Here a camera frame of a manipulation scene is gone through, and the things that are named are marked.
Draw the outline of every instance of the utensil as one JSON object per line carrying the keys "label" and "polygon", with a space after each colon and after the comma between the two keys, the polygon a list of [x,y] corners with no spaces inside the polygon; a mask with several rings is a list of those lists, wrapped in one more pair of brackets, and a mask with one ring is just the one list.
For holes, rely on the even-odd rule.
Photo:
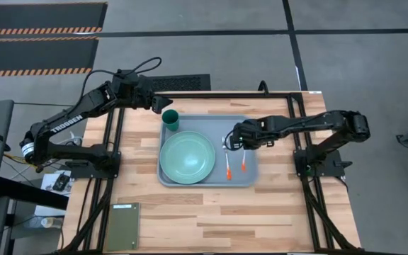
{"label": "utensil", "polygon": [[246,172],[247,171],[247,166],[245,164],[245,150],[244,150],[244,157],[242,159],[242,172]]}
{"label": "utensil", "polygon": [[160,166],[172,181],[193,184],[207,177],[215,164],[212,143],[202,134],[183,131],[171,136],[161,148]]}
{"label": "utensil", "polygon": [[227,158],[227,148],[226,148],[226,139],[223,136],[222,137],[222,141],[223,141],[223,150],[225,151],[225,156],[226,156],[226,179],[231,180],[232,179],[232,175],[231,175],[231,169],[230,169],[230,161]]}

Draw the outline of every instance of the floor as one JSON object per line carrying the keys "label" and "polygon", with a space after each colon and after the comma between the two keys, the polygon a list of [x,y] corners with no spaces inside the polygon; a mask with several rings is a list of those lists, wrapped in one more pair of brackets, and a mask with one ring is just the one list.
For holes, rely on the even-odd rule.
{"label": "floor", "polygon": [[[13,3],[75,0],[12,0]],[[108,0],[103,32],[287,29],[278,0]],[[408,1],[290,0],[296,30],[408,28]],[[297,78],[288,35],[101,38],[94,68],[131,68],[153,56],[164,60],[149,75],[209,73],[213,90],[322,91],[328,109],[368,116],[372,137],[342,150],[361,244],[369,251],[408,254],[408,149],[395,135],[408,130],[408,33],[297,35],[302,67]],[[31,123],[72,105],[84,75],[0,77],[0,100],[17,102],[8,143],[18,143]],[[92,77],[86,90],[110,77]],[[84,125],[74,127],[82,135]],[[67,138],[63,132],[57,141]],[[1,175],[12,177],[3,165]],[[29,179],[40,176],[26,172]],[[19,239],[15,254],[53,251],[59,234]],[[33,250],[33,242],[39,250]]]}

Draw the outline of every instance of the wooden table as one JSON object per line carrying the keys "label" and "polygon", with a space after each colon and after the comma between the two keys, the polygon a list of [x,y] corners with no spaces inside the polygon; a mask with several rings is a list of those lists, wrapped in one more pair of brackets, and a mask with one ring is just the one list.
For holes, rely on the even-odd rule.
{"label": "wooden table", "polygon": [[[303,98],[307,115],[325,111],[321,93],[303,92]],[[283,98],[174,99],[168,108],[180,113],[245,114],[250,118],[289,116]],[[105,124],[106,116],[88,120],[84,146],[101,143]],[[167,188],[156,175],[160,125],[161,116],[150,110],[125,110],[120,143],[123,159],[111,202],[142,204],[140,247],[130,253],[313,250],[302,186],[295,175],[292,135],[277,141],[275,147],[256,151],[259,178],[252,187]],[[325,131],[311,135],[318,143],[330,134]],[[346,188],[332,177],[321,180],[330,218],[352,244],[359,246]],[[87,182],[78,180],[73,185],[64,219],[65,244],[77,230]],[[94,184],[83,222],[89,212],[92,187]],[[322,222],[317,215],[316,219],[320,243],[325,247]],[[98,220],[91,248],[96,247],[99,226]]]}

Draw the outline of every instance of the floor mat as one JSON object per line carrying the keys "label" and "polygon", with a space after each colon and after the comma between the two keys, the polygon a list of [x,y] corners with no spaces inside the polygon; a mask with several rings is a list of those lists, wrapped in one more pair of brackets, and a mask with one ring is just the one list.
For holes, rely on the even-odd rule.
{"label": "floor mat", "polygon": [[209,74],[151,76],[154,91],[210,91]]}
{"label": "floor mat", "polygon": [[0,39],[0,77],[87,73],[97,45],[95,36]]}
{"label": "floor mat", "polygon": [[107,3],[0,4],[0,35],[100,32]]}

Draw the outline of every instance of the plastic tray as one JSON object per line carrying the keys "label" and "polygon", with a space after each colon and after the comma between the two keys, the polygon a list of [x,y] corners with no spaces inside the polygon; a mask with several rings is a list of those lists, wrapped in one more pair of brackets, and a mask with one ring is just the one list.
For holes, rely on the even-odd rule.
{"label": "plastic tray", "polygon": [[157,164],[159,181],[168,187],[247,187],[253,184],[258,176],[258,162],[254,150],[245,151],[246,172],[242,172],[243,149],[228,151],[232,180],[226,179],[226,157],[222,148],[222,136],[227,135],[236,123],[246,120],[243,115],[189,115],[180,114],[179,129],[172,132],[161,124],[160,148],[174,134],[182,131],[195,131],[206,136],[215,148],[215,165],[212,172],[202,181],[183,185],[172,181],[163,172],[160,162]]}

